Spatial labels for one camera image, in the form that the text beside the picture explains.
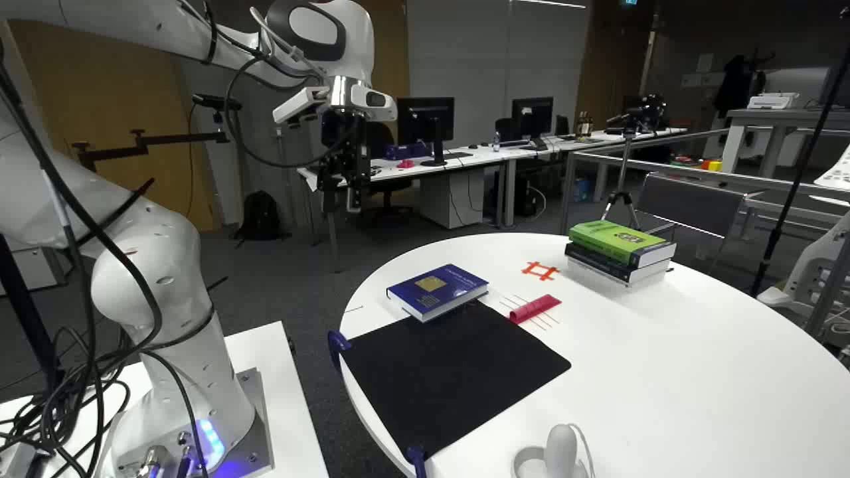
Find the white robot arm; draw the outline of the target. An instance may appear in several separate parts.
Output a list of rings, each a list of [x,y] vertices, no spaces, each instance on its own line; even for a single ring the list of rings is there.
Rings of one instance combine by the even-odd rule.
[[[103,36],[210,62],[285,88],[273,110],[289,123],[311,110],[390,119],[396,101],[372,88],[376,28],[356,0],[277,0],[231,30],[192,0],[0,0],[0,17]],[[179,212],[138,200],[121,219],[106,207],[129,191],[41,145],[22,110],[3,145],[0,230],[24,246],[74,246],[90,234],[90,301],[134,341],[151,390],[109,429],[109,446],[84,478],[122,478],[154,450],[212,473],[255,426],[234,376],[218,311],[200,269],[200,232]]]

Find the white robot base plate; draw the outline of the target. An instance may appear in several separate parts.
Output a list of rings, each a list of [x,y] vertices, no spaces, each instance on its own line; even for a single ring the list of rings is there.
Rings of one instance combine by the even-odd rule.
[[[279,321],[198,337],[122,370],[70,441],[17,433],[3,405],[3,478],[331,478]]]

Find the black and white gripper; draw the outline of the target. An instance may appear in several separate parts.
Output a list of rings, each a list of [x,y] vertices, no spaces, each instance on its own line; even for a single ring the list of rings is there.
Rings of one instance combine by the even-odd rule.
[[[320,162],[320,179],[343,179],[348,187],[362,188],[369,180],[365,130],[369,123],[393,123],[400,106],[393,95],[366,80],[332,74],[328,84],[307,85],[281,101],[272,119],[287,125],[307,115],[320,115],[332,130],[328,158]]]

